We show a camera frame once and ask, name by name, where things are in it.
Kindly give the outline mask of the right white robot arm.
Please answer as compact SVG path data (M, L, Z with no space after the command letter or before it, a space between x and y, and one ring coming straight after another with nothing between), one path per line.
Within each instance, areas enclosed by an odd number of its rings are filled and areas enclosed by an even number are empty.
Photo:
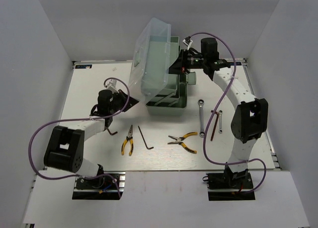
M224 175L225 183L232 188L242 182L252 148L267 129L268 102L249 92L235 76L236 63L220 59L218 41L214 37L201 39L201 51L191 47L192 40L183 40L187 46L169 67L170 74L189 74L191 69L202 69L232 103L235 113L231 131L235 138L232 153L226 164L230 172Z

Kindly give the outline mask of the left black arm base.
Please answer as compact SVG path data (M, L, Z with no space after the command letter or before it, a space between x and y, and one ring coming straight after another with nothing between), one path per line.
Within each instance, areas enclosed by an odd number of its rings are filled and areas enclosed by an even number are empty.
M77 178L74 185L74 192L117 192L123 190L126 172L111 172L109 176L103 176L95 179L84 177Z

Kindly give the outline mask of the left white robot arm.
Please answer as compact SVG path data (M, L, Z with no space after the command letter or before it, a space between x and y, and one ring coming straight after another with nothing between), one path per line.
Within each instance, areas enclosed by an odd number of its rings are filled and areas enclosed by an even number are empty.
M84 158L84 143L108 130L115 113L126 112L137 103L138 100L129 97L122 90L101 90L97 104L91 109L90 119L73 126L54 127L44 155L44 165L88 177L88 182L93 187L101 187L105 182L103 168Z

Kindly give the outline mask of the green toolbox with clear lid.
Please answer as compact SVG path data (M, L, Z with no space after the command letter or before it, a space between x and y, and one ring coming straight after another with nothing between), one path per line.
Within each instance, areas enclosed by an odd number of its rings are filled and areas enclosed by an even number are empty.
M196 73L168 73L180 51L171 25L154 17L135 43L128 88L150 115L181 116L187 107L187 87L196 84Z

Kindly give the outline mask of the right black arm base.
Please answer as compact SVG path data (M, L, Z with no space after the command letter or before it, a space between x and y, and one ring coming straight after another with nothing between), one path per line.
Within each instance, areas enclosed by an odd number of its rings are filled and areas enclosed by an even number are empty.
M245 178L230 180L224 173L207 173L203 182L208 184L210 190L251 190L254 188L250 173Z

